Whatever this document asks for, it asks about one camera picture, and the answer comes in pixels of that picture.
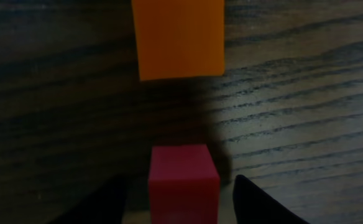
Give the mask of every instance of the cube front face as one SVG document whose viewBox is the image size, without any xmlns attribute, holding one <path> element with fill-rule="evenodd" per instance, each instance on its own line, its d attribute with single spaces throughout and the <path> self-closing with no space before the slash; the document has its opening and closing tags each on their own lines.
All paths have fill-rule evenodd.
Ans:
<svg viewBox="0 0 363 224">
<path fill-rule="evenodd" d="M 150 181 L 153 224 L 217 224 L 219 178 Z"/>
<path fill-rule="evenodd" d="M 224 0 L 132 0 L 141 80 L 224 73 Z"/>
</svg>

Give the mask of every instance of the orange paper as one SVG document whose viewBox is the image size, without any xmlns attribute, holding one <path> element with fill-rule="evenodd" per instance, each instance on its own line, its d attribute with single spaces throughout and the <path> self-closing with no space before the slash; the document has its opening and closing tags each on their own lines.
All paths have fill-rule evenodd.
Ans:
<svg viewBox="0 0 363 224">
<path fill-rule="evenodd" d="M 224 0 L 132 5 L 141 80 L 224 73 Z"/>
</svg>

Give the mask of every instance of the tabletop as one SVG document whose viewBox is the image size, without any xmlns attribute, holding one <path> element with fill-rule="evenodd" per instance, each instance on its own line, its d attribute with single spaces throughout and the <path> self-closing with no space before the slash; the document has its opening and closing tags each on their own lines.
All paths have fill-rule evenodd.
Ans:
<svg viewBox="0 0 363 224">
<path fill-rule="evenodd" d="M 0 223 L 47 223 L 114 175 L 138 189 L 152 145 L 192 142 L 224 180 L 219 223 L 237 174 L 310 223 L 363 223 L 363 0 L 225 12 L 223 77 L 140 82 L 130 1 L 0 0 Z"/>
</svg>

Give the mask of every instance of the wooden table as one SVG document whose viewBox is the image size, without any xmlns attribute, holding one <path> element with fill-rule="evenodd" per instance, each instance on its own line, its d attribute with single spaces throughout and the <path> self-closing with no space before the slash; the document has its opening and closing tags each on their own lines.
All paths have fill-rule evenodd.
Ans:
<svg viewBox="0 0 363 224">
<path fill-rule="evenodd" d="M 0 0 L 0 223 L 46 223 L 189 142 L 311 223 L 363 223 L 363 0 L 227 0 L 221 78 L 139 82 L 132 19 L 127 0 Z"/>
</svg>

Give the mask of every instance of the wooden surface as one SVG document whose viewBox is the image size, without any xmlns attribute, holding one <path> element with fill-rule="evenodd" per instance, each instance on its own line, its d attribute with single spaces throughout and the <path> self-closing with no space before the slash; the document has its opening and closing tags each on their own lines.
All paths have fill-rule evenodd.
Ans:
<svg viewBox="0 0 363 224">
<path fill-rule="evenodd" d="M 363 0 L 227 0 L 225 77 L 148 83 L 129 1 L 56 2 L 0 0 L 0 223 L 46 223 L 188 141 L 311 223 L 363 223 Z"/>
</svg>

